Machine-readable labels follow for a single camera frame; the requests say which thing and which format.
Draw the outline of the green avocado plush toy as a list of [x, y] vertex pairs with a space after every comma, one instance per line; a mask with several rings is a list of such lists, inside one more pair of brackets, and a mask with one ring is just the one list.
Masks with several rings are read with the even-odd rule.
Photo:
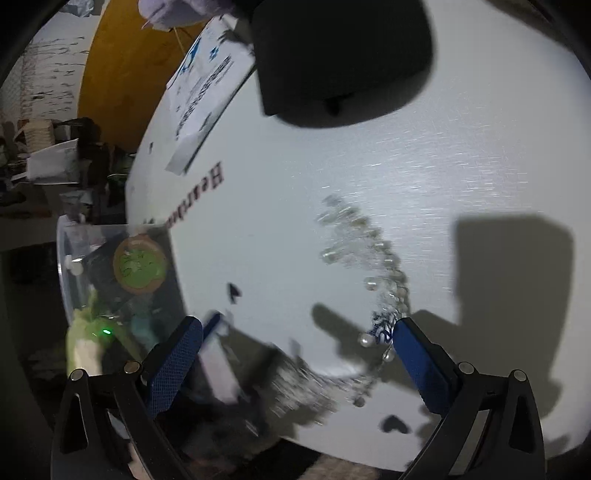
[[88, 301], [82, 308], [73, 310], [73, 320], [65, 339], [66, 375], [74, 370], [85, 370], [89, 376], [108, 373], [122, 362], [141, 360], [141, 349], [128, 329], [109, 311], [90, 289]]

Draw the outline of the purple plush toy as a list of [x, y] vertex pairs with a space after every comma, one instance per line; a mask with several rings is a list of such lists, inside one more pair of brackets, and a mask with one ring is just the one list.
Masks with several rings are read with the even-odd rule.
[[190, 26], [231, 13], [235, 2], [226, 0], [139, 0], [139, 14], [159, 29]]

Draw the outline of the clear plastic storage bin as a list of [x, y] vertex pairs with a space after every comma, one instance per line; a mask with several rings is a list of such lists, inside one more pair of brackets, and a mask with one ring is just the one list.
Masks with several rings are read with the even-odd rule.
[[68, 327], [94, 288], [141, 349], [141, 362], [185, 316], [169, 231], [162, 225], [57, 224], [60, 289]]

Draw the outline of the white shopping bag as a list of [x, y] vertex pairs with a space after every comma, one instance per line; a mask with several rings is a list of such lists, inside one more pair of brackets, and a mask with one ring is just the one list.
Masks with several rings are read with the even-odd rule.
[[31, 154], [27, 159], [26, 179], [38, 185], [78, 183], [78, 140], [69, 140]]

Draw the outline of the white blue printed package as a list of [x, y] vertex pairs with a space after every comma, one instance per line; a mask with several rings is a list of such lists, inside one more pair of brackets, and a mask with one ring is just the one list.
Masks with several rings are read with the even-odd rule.
[[211, 18], [166, 84], [173, 153], [165, 170], [183, 174], [209, 131], [252, 73], [252, 46], [238, 36], [238, 19]]

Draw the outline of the black sun visor cap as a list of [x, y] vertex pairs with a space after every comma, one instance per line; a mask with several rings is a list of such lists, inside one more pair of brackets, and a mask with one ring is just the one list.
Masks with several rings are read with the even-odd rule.
[[434, 42], [423, 2], [249, 1], [263, 112], [303, 128], [392, 113], [426, 86]]

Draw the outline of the macrame wall hanging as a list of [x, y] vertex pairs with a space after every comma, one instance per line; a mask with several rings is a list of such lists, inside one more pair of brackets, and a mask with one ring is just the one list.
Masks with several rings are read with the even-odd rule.
[[75, 34], [27, 46], [19, 77], [19, 120], [77, 117], [90, 44], [89, 37]]

